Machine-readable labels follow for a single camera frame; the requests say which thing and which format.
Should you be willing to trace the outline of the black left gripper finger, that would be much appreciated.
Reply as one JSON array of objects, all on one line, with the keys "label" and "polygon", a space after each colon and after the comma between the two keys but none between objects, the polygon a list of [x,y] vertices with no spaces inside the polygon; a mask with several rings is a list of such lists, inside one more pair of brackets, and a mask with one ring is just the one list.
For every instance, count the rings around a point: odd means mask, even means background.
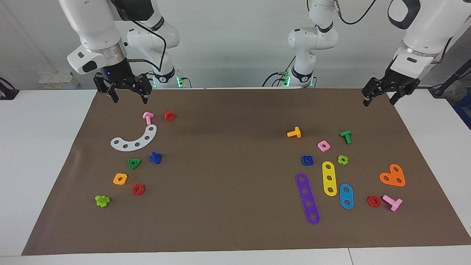
[{"label": "black left gripper finger", "polygon": [[395,94],[390,98],[390,104],[395,105],[399,99],[406,95],[411,95],[414,90],[417,88],[421,80],[414,79],[410,84],[400,85],[399,83],[393,83],[392,89]]},{"label": "black left gripper finger", "polygon": [[385,88],[383,87],[384,81],[382,79],[371,78],[363,87],[362,94],[364,96],[363,105],[368,107],[373,98],[384,94]]}]

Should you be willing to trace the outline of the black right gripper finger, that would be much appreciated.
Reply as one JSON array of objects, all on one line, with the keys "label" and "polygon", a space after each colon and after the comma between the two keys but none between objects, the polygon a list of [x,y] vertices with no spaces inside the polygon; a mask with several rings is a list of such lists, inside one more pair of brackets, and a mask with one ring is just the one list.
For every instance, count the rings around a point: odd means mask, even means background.
[{"label": "black right gripper finger", "polygon": [[152,92],[152,85],[147,74],[140,74],[134,77],[133,92],[140,95],[143,103],[148,102],[148,95]]},{"label": "black right gripper finger", "polygon": [[117,87],[116,83],[112,82],[110,85],[106,85],[105,78],[101,73],[96,73],[94,75],[94,83],[99,93],[106,94],[106,96],[111,97],[114,103],[119,101],[119,97],[115,91]]}]

